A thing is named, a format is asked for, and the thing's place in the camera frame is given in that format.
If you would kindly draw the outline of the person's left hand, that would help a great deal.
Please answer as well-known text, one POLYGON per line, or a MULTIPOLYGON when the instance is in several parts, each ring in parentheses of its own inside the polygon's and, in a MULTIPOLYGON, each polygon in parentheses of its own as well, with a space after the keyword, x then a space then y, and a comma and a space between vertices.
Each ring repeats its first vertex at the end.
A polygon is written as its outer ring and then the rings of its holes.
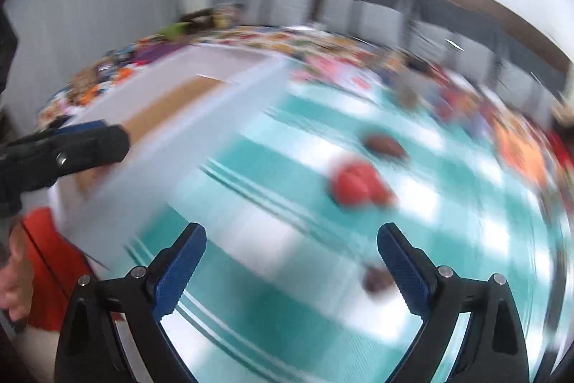
POLYGON ((27 258, 26 234, 17 223, 10 235, 10 257, 1 268, 1 309, 12 322, 26 320, 33 299, 34 270, 27 258))

